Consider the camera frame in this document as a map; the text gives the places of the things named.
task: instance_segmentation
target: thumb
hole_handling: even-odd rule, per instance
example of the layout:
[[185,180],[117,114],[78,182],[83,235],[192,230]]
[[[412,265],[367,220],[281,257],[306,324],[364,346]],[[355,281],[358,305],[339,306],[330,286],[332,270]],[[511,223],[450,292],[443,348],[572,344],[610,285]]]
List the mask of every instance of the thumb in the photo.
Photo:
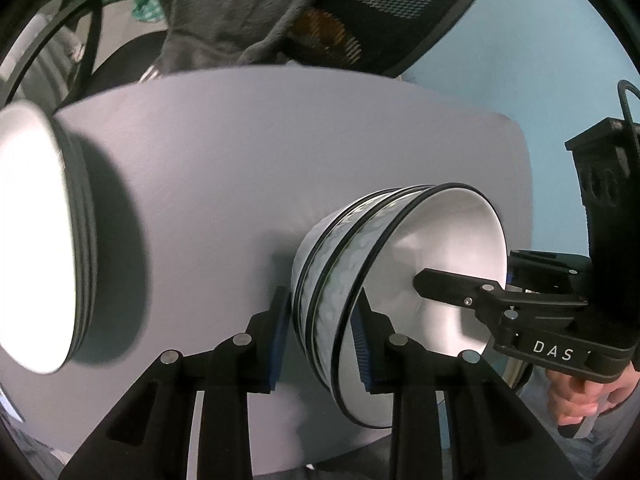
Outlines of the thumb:
[[584,381],[584,394],[587,397],[599,397],[604,389],[604,384]]

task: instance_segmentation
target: table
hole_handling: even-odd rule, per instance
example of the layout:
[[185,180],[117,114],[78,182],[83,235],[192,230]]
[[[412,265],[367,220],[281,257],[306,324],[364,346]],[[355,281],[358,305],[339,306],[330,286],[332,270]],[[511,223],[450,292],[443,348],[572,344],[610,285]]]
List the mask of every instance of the table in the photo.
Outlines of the table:
[[[185,73],[100,94],[56,119],[94,195],[98,293],[79,354],[38,376],[0,351],[23,430],[73,453],[165,349],[214,348],[289,283],[313,225],[364,194],[476,186],[509,248],[528,248],[531,177],[517,124],[413,84],[300,67]],[[386,435],[344,418],[289,335],[282,380],[248,399],[254,474]]]

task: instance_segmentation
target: light blue wall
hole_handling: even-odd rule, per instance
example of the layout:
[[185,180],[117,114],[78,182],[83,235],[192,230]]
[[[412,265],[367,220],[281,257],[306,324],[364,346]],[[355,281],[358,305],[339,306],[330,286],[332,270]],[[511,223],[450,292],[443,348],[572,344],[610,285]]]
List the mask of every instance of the light blue wall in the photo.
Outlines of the light blue wall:
[[[518,122],[533,174],[533,242],[587,253],[577,177],[564,142],[621,117],[616,84],[640,84],[618,40],[587,0],[476,0],[406,74],[425,88]],[[640,103],[630,95],[640,121]]]

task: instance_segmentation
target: human hand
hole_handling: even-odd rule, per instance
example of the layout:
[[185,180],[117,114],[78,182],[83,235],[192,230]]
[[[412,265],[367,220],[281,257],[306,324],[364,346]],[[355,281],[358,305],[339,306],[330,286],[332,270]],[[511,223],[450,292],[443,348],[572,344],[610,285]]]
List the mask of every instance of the human hand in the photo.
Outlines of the human hand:
[[546,376],[551,380],[547,407],[559,426],[579,424],[583,417],[594,415],[598,411],[598,399],[605,394],[609,397],[602,411],[614,408],[633,393],[640,380],[640,372],[636,372],[631,363],[609,384],[585,381],[552,370],[547,370]]

